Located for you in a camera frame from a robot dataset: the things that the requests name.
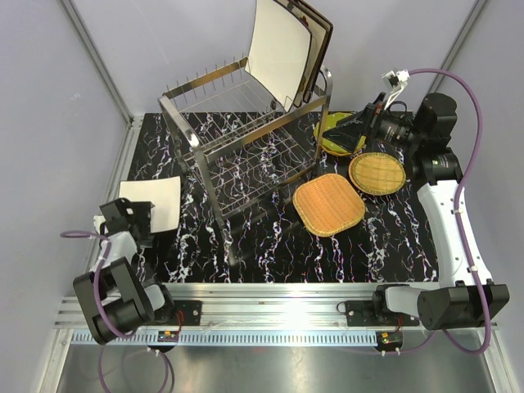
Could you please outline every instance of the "round woven tray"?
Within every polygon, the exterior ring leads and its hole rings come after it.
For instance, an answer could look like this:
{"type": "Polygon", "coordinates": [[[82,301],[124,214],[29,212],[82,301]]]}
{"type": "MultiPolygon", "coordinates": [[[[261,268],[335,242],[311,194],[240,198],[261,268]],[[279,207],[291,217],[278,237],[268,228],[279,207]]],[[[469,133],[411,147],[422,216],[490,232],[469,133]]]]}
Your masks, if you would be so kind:
{"type": "Polygon", "coordinates": [[[302,184],[293,195],[293,205],[307,230],[320,237],[353,227],[366,211],[360,195],[339,174],[325,174],[302,184]]]}
{"type": "Polygon", "coordinates": [[[399,191],[406,182],[406,173],[395,157],[364,153],[351,161],[350,179],[360,191],[380,196],[399,191]]]}

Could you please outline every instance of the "gray wall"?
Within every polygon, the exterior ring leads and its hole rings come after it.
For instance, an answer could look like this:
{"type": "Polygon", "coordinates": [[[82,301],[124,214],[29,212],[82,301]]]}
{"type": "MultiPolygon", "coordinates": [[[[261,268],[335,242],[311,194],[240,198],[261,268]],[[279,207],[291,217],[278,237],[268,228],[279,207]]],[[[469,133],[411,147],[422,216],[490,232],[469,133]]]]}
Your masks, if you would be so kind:
{"type": "MultiPolygon", "coordinates": [[[[248,53],[255,0],[74,0],[134,114],[159,111],[166,90],[248,53]]],[[[473,0],[309,0],[333,24],[325,64],[332,109],[360,109],[394,67],[440,66],[473,0]]],[[[431,78],[403,93],[419,103],[431,78]]]]}
{"type": "MultiPolygon", "coordinates": [[[[484,138],[466,186],[466,198],[483,258],[495,282],[509,286],[511,300],[501,311],[498,322],[513,369],[524,387],[522,15],[521,0],[490,2],[452,70],[472,86],[483,110],[484,138]]],[[[458,124],[452,145],[464,168],[475,138],[475,113],[468,96],[454,81],[445,81],[441,91],[458,103],[458,124]]]]}
{"type": "Polygon", "coordinates": [[[0,390],[27,393],[125,126],[53,0],[0,12],[0,390]]]}

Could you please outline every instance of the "yellow bowl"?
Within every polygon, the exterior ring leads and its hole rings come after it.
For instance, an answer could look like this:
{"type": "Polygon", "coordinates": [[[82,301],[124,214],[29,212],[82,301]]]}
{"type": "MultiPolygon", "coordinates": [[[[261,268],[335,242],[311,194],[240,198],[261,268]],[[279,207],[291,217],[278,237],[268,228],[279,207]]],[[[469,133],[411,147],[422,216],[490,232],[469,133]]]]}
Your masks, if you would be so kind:
{"type": "MultiPolygon", "coordinates": [[[[351,116],[351,115],[353,115],[353,112],[336,112],[336,113],[331,113],[327,117],[327,119],[326,119],[326,129],[324,130],[324,132],[326,132],[326,131],[332,129],[333,127],[335,127],[337,125],[337,121],[338,120],[344,119],[344,118],[346,118],[348,116],[351,116]]],[[[317,123],[314,126],[314,137],[315,138],[318,138],[318,127],[319,126],[320,126],[320,123],[317,123]]],[[[357,151],[360,148],[362,148],[362,146],[364,145],[365,142],[366,142],[366,137],[361,137],[360,140],[359,140],[359,145],[357,146],[355,151],[357,151]]],[[[341,146],[337,145],[334,142],[328,141],[326,138],[322,139],[322,149],[324,149],[324,151],[327,154],[331,154],[331,155],[337,156],[337,157],[350,156],[350,155],[352,155],[355,152],[355,151],[347,151],[344,147],[341,147],[341,146]]]]}

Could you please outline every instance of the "table surface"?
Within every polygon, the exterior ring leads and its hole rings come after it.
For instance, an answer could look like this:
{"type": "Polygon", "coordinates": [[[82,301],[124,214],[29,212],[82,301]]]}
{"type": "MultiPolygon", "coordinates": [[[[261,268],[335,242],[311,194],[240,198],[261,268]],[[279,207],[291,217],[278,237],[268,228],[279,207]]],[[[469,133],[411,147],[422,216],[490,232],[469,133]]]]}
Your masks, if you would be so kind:
{"type": "MultiPolygon", "coordinates": [[[[201,120],[212,114],[201,114],[201,120]]],[[[305,150],[314,148],[318,113],[286,126],[305,150]]],[[[381,143],[403,160],[402,151],[381,143]]],[[[323,153],[318,174],[348,178],[353,157],[323,153]]],[[[168,178],[181,173],[174,145],[160,114],[146,114],[128,180],[168,178]]],[[[359,191],[364,220],[332,237],[316,237],[300,221],[290,196],[300,182],[268,194],[228,220],[223,238],[209,202],[192,177],[183,184],[178,230],[156,235],[154,248],[133,262],[140,279],[162,282],[429,282],[438,278],[431,231],[412,185],[390,196],[359,191]]]]}
{"type": "MultiPolygon", "coordinates": [[[[454,335],[468,348],[479,346],[470,332],[454,335]]],[[[420,332],[405,332],[404,348],[423,340],[420,332]]],[[[99,354],[98,346],[71,346],[57,391],[102,391],[99,354]]],[[[496,392],[484,357],[462,353],[438,333],[424,350],[385,358],[371,348],[293,346],[178,346],[166,355],[176,393],[496,392]]],[[[165,376],[160,359],[140,346],[106,346],[103,369],[114,392],[158,391],[165,376]]]]}

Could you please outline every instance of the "wire rack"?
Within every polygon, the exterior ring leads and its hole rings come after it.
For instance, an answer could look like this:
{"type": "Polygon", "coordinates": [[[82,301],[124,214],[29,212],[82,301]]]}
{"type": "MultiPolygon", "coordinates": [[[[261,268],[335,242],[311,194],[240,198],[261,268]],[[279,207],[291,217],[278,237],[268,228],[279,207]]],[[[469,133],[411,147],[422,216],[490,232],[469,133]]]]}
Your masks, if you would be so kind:
{"type": "Polygon", "coordinates": [[[177,82],[159,100],[177,160],[208,192],[222,228],[224,219],[318,164],[331,96],[331,75],[323,69],[325,89],[315,89],[318,98],[286,113],[287,103],[277,102],[245,71],[246,65],[247,58],[215,65],[214,71],[187,78],[183,85],[177,82]],[[311,153],[285,125],[319,106],[320,138],[311,153]]]}

